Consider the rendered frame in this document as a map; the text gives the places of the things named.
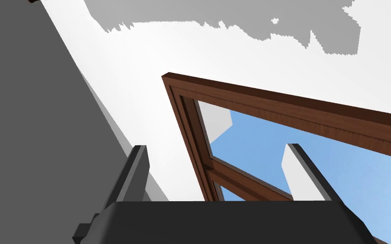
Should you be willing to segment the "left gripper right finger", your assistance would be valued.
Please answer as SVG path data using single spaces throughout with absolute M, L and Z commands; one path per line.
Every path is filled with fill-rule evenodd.
M 299 144 L 286 144 L 282 170 L 294 201 L 343 201 Z

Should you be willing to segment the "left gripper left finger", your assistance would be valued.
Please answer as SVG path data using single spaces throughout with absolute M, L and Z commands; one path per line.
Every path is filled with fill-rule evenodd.
M 134 146 L 105 202 L 104 209 L 119 201 L 142 201 L 149 169 L 147 147 Z

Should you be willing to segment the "brown wooden window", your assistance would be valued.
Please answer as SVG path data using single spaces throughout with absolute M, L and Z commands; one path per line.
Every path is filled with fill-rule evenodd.
M 169 101 L 207 201 L 185 244 L 391 244 L 391 114 L 168 72 Z M 299 144 L 339 195 L 294 201 Z

